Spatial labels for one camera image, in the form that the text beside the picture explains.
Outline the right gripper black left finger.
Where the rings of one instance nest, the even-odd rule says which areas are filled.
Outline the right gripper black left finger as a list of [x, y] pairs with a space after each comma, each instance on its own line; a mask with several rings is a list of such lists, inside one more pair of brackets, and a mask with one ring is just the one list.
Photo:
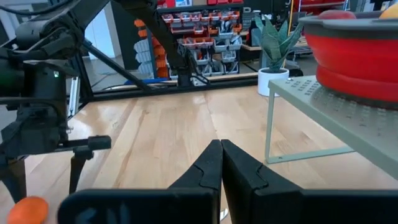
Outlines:
[[223, 147], [212, 140], [166, 189], [86, 189], [68, 196], [58, 224], [220, 224]]

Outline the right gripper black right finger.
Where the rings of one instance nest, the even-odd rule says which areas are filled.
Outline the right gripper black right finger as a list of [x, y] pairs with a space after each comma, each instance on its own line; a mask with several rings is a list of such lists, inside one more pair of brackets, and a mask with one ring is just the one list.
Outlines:
[[222, 146], [233, 224], [398, 224], [398, 190], [303, 189], [231, 141]]

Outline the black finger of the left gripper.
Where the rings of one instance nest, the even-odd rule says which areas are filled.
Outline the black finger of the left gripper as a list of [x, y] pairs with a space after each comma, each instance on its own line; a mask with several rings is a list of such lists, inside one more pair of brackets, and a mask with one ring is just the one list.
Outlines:
[[25, 161], [0, 157], [0, 181], [6, 186], [15, 203], [25, 198], [27, 196]]
[[110, 148], [111, 138], [109, 136], [92, 136], [87, 139], [76, 139], [71, 141], [65, 141], [59, 144], [59, 152], [73, 152], [73, 156], [70, 161], [70, 193], [76, 192], [76, 188], [85, 162], [94, 157], [94, 151]]

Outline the toy orange fruit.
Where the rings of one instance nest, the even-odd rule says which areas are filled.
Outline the toy orange fruit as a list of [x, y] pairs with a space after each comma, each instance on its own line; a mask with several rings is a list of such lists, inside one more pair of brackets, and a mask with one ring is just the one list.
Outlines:
[[17, 202], [7, 215], [7, 224], [44, 224], [49, 214], [45, 199], [29, 196]]

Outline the red-orange toy mango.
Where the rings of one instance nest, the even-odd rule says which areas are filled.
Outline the red-orange toy mango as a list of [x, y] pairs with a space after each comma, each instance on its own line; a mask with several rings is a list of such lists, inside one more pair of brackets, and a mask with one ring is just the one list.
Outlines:
[[319, 19], [355, 19], [356, 15], [351, 11], [327, 10], [318, 15]]

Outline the green perforated metal shelf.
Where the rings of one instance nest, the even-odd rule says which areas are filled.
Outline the green perforated metal shelf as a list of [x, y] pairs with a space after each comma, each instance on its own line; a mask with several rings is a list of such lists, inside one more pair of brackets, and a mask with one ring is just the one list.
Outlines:
[[[398, 110], [346, 100], [322, 87], [314, 76], [269, 81], [265, 162], [281, 162], [357, 152], [398, 180]], [[274, 99], [279, 95], [344, 142], [344, 147], [272, 157]]]

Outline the green snake plant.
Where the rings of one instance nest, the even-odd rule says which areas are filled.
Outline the green snake plant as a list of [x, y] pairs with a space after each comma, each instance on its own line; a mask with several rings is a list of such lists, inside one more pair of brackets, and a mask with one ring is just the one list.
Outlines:
[[259, 41], [266, 55], [267, 70], [271, 73], [280, 73], [286, 56], [302, 36], [303, 24], [299, 22], [297, 27], [289, 32], [288, 21], [284, 21], [279, 30], [274, 27], [268, 17], [262, 20], [260, 16], [256, 16], [254, 21], [261, 31]]

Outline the parts bin storage rack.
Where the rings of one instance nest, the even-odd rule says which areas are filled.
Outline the parts bin storage rack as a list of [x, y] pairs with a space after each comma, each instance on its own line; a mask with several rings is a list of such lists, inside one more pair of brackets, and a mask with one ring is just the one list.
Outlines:
[[[179, 45], [189, 50], [194, 75], [215, 77], [239, 73], [239, 51], [243, 44], [243, 0], [157, 0], [162, 19]], [[136, 19], [140, 41], [134, 44], [138, 71], [151, 82], [176, 80], [165, 49], [146, 25]]]

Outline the red collapsible bowl grey rim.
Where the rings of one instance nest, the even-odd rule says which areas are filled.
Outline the red collapsible bowl grey rim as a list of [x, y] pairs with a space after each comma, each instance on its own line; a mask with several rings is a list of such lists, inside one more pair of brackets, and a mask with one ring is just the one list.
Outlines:
[[358, 103], [398, 110], [398, 19], [380, 19], [382, 12], [354, 12], [355, 19], [306, 16], [299, 22], [322, 86]]

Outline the silver aluminium bracket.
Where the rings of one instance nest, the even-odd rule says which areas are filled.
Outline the silver aluminium bracket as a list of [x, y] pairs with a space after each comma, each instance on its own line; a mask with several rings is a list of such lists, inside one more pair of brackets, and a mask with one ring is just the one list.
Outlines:
[[70, 97], [68, 105], [68, 115], [74, 116], [78, 111], [80, 99], [80, 78], [74, 77], [70, 87]]

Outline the black aluminium table frame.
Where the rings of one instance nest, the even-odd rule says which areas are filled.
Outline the black aluminium table frame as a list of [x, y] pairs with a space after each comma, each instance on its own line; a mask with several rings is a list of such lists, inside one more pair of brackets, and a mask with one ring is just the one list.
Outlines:
[[160, 83], [150, 85], [143, 80], [135, 77], [127, 70], [122, 68], [116, 62], [112, 61], [104, 53], [92, 45], [92, 43], [83, 39], [78, 47], [92, 53], [107, 66], [115, 70], [118, 74], [131, 81], [136, 87], [132, 90], [114, 90], [102, 93], [93, 93], [87, 72], [83, 66], [78, 69], [80, 78], [80, 99], [79, 105], [86, 105], [92, 101], [120, 100], [126, 98], [135, 98], [140, 96], [168, 95], [174, 93], [187, 93], [193, 91], [216, 90], [225, 88], [235, 88], [243, 86], [253, 86], [257, 83], [254, 75], [245, 74], [240, 77], [223, 78], [217, 77], [209, 80], [198, 73], [193, 54], [182, 45], [178, 44], [172, 37], [170, 29], [163, 21], [161, 15], [157, 12], [156, 0], [112, 0], [121, 5], [125, 11], [142, 20], [150, 32], [164, 47], [172, 71], [177, 74], [176, 83]]

